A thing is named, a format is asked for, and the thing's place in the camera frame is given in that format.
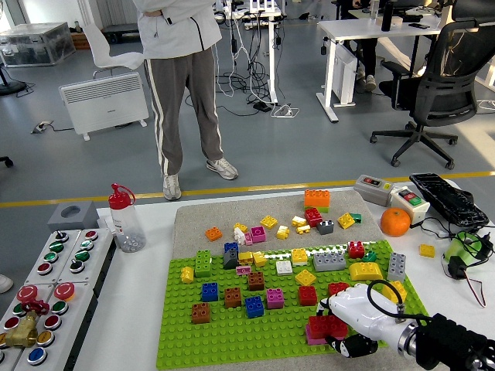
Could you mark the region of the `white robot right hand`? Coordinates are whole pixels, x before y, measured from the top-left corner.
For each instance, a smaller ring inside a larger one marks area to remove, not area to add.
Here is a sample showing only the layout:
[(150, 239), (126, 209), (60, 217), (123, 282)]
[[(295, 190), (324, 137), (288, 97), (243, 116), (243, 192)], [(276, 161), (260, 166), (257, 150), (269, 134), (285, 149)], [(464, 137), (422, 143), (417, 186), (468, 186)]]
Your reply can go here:
[(384, 341), (399, 354), (406, 354), (411, 334), (411, 321), (395, 318), (396, 304), (366, 284), (356, 284), (337, 294), (322, 299), (317, 315), (327, 310), (348, 324), (357, 333), (343, 340), (328, 335), (326, 341), (347, 358), (368, 356), (377, 351), (378, 342)]

